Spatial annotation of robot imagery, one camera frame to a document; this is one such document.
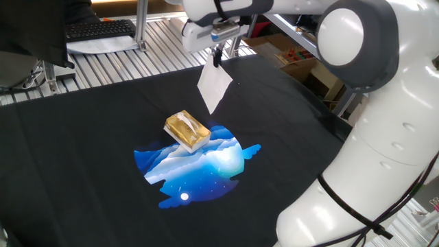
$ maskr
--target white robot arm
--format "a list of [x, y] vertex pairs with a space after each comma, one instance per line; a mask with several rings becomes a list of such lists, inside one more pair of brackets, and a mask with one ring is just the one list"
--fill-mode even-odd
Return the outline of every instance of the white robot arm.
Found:
[[[183, 30], [184, 45], [192, 51], [243, 33], [212, 39], [212, 24], [236, 23], [234, 16], [322, 14], [322, 63], [351, 90], [371, 92], [322, 177], [370, 221], [404, 195], [438, 152], [439, 73], [431, 62], [439, 54], [436, 0], [184, 0], [183, 6], [191, 20]], [[200, 30], [208, 34], [202, 45], [196, 43]], [[363, 227], [316, 180], [279, 215], [276, 245], [316, 246]]]

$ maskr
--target metal table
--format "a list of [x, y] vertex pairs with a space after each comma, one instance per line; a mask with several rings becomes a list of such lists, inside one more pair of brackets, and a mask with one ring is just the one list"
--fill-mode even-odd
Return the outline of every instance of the metal table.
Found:
[[[204, 65], [210, 49], [188, 53], [182, 46], [181, 31], [169, 22], [170, 18], [184, 18], [182, 12], [169, 14], [150, 14], [145, 26], [147, 51], [139, 49], [120, 51], [109, 54], [69, 54], [75, 63], [75, 79], [58, 80], [61, 93], [68, 93], [96, 86], [119, 83], [170, 71]], [[135, 16], [119, 19], [131, 19]], [[226, 42], [225, 48], [231, 46], [232, 40]], [[247, 48], [239, 49], [240, 56], [255, 54]], [[229, 59], [224, 53], [223, 60]], [[0, 105], [13, 104], [51, 95], [47, 84], [26, 93], [0, 96]]]

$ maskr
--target gold object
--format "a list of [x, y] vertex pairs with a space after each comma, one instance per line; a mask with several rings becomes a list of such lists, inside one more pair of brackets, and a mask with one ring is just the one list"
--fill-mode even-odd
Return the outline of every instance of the gold object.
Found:
[[210, 138], [211, 135], [210, 130], [185, 110], [166, 119], [165, 127], [189, 148], [206, 141], [205, 139]]

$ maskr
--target printed graphic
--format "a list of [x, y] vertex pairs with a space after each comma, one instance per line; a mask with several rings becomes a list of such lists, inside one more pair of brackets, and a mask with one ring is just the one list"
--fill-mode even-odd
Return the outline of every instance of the printed graphic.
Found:
[[209, 143], [193, 154], [178, 143], [157, 151], [134, 151], [137, 167], [151, 185], [165, 180], [160, 191], [171, 198], [160, 202], [160, 208], [223, 196], [238, 184], [230, 178], [244, 171], [244, 160], [261, 149], [258, 144], [242, 150], [223, 126], [212, 127], [211, 132]]

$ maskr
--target black keyboard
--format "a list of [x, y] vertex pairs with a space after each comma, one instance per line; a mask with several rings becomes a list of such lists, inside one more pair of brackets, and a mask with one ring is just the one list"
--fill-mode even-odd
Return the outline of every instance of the black keyboard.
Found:
[[101, 23], [66, 25], [67, 42], [131, 36], [134, 38], [136, 27], [130, 20], [104, 21]]

